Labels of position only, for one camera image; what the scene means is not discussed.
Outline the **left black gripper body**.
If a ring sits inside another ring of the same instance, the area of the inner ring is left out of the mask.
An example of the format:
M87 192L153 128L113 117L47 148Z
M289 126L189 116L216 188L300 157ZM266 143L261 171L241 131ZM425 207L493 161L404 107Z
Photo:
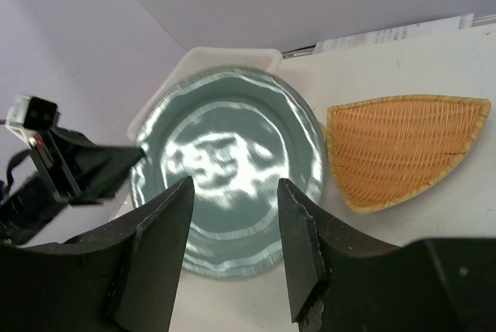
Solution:
M44 130L9 127L28 148L12 157L7 168L7 206L98 205L116 195L116 147L98 145L82 133L59 127ZM13 169L30 157L36 172L11 192Z

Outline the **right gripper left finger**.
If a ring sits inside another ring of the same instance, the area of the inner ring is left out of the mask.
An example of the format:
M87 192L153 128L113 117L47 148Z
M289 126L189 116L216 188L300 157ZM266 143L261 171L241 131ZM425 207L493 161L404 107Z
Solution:
M194 200L186 177L65 243L2 245L1 329L168 330Z

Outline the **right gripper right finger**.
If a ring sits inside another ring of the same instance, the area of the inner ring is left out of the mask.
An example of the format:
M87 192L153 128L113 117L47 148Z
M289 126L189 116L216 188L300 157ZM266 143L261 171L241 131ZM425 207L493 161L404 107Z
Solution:
M277 187L291 320L301 331L493 331L495 241L428 238L397 247Z

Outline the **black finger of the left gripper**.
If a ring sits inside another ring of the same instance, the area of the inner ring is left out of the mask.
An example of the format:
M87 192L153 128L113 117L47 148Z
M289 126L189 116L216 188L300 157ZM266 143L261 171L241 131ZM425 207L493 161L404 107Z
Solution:
M79 199L114 199L132 167L144 157L140 147L92 147L77 156Z

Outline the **blue-grey round plate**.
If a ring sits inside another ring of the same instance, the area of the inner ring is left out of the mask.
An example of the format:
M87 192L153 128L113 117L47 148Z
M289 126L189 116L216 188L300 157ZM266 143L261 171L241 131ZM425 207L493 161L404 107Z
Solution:
M130 177L134 206L192 177L183 266L211 278L253 276L278 263L279 180L318 203L329 174L324 136L306 101L282 79L245 67L208 69L171 86L134 140L145 154Z

